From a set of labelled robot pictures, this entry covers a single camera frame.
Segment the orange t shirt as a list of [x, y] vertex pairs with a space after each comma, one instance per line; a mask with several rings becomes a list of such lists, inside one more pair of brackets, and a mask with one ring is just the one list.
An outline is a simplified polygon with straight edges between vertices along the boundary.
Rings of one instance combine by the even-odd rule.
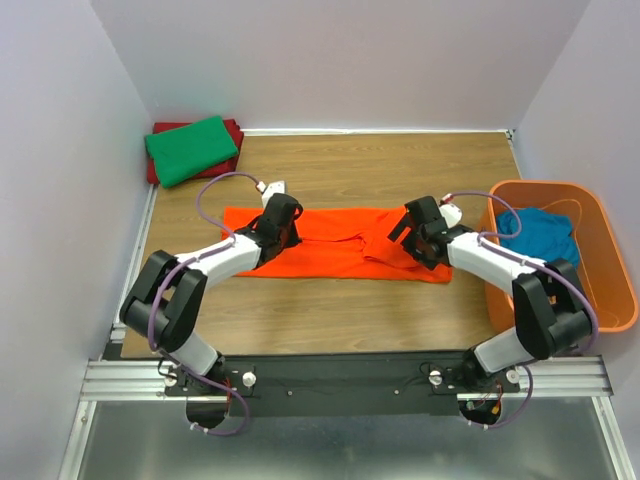
[[452, 269], [430, 269], [414, 260], [401, 245], [408, 237], [403, 228], [397, 240], [389, 235], [405, 208], [308, 209], [296, 221], [301, 243], [285, 249], [275, 259], [243, 277], [338, 278], [403, 280], [448, 283]]

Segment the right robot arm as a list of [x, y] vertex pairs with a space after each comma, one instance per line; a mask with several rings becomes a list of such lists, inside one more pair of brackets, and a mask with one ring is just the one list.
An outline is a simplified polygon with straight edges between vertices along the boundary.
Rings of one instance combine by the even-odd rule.
[[576, 268], [564, 259], [546, 262], [491, 242], [489, 232], [462, 224], [452, 200], [425, 196], [406, 203], [388, 238], [422, 266], [466, 271], [512, 300], [513, 327], [469, 349], [454, 369], [459, 381], [480, 392], [507, 369], [591, 346], [599, 325]]

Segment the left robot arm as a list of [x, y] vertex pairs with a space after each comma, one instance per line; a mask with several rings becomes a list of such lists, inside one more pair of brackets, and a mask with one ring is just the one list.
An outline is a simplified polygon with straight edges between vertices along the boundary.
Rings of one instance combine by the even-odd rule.
[[302, 213], [294, 197], [275, 193], [260, 215], [223, 241], [183, 255], [154, 252], [122, 303], [119, 320], [146, 338], [151, 350], [182, 367], [197, 393], [229, 391], [223, 355], [195, 331], [204, 294], [300, 244], [295, 222]]

